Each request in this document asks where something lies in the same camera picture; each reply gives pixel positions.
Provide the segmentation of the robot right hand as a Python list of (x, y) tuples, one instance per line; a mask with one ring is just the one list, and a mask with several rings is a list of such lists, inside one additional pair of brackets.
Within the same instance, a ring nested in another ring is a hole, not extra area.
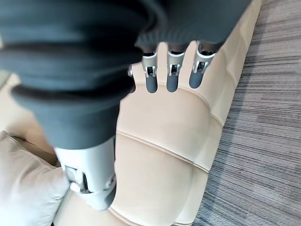
[(19, 76), (12, 96), (31, 110), (71, 189), (93, 209), (116, 194), (115, 136), (121, 100), (142, 63), (158, 88), (159, 43), (167, 44), (166, 87), (178, 88), (185, 51), (198, 43), (189, 78), (198, 88), (248, 0), (3, 0), (0, 66)]

